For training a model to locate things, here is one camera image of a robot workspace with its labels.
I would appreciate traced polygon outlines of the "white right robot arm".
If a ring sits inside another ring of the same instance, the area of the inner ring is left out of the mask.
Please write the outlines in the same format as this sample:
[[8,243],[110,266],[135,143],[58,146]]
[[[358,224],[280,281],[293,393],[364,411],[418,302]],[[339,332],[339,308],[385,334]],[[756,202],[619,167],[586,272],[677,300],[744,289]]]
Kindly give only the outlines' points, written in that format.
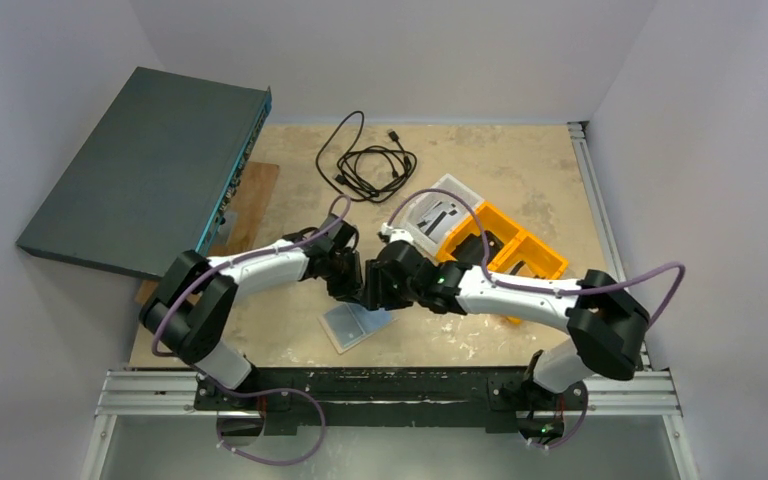
[[593,375],[631,380],[649,321],[642,305],[599,270],[556,281],[485,273],[458,261],[435,264],[405,240],[366,261],[361,299],[371,310],[419,305],[436,314],[511,316],[565,333],[566,341],[538,355],[528,377],[552,393]]

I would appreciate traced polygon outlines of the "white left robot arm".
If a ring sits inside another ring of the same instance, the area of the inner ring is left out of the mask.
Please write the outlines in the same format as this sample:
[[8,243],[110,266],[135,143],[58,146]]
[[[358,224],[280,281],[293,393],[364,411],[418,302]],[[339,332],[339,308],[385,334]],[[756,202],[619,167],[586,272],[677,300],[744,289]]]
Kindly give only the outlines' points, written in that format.
[[188,250],[168,268],[144,303],[139,321],[159,344],[219,385],[256,387],[255,366],[222,339],[234,305],[273,287],[322,279],[330,293],[349,298],[360,289],[357,229],[334,215],[321,227],[287,234],[236,256],[204,257]]

